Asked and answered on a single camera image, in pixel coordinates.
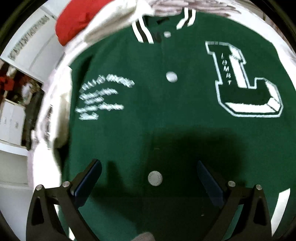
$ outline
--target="white drawer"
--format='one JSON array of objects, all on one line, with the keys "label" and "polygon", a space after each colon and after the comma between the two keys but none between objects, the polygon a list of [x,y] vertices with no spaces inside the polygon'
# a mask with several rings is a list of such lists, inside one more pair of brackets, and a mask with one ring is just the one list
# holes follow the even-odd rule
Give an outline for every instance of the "white drawer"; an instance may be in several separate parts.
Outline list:
[{"label": "white drawer", "polygon": [[4,101],[0,119],[0,140],[9,142],[10,123],[15,105]]},{"label": "white drawer", "polygon": [[21,106],[15,105],[11,117],[9,128],[9,143],[21,145],[22,131],[25,122],[25,110]]}]

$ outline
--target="red cloth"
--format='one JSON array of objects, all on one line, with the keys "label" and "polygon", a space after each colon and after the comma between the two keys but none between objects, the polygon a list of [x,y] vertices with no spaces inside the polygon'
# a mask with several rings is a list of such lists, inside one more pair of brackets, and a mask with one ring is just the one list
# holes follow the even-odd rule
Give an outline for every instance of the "red cloth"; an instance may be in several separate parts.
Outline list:
[{"label": "red cloth", "polygon": [[109,2],[111,0],[72,0],[56,23],[56,34],[61,45],[66,45],[85,29],[101,8]]},{"label": "red cloth", "polygon": [[13,90],[15,82],[13,79],[9,77],[0,77],[0,89],[4,89],[5,91]]}]

